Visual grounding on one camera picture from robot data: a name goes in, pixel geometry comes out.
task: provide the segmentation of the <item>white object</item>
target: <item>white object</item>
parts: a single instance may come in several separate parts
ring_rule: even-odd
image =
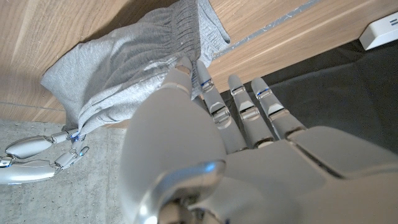
[[[398,39],[398,12],[372,22],[359,40],[365,50],[378,47]]]

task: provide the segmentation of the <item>black fabric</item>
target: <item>black fabric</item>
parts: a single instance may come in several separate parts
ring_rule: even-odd
[[[356,40],[263,79],[306,127],[337,128],[398,153],[397,63],[398,41],[366,52]],[[239,121],[229,92],[221,96]]]

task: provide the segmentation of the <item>robotic hand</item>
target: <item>robotic hand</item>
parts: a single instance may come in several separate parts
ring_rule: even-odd
[[[78,135],[77,129],[63,131],[51,136],[34,136],[20,139],[6,148],[6,156],[0,157],[0,184],[22,184],[47,180],[75,162],[79,161],[89,150],[83,147],[85,136]],[[71,141],[71,149],[62,154],[53,164],[50,161],[34,160],[17,162],[27,159],[48,149],[54,144]]]
[[[263,79],[228,84],[246,133],[197,62],[204,105],[182,58],[126,133],[119,193],[130,223],[395,223],[398,157],[328,127],[307,129]]]

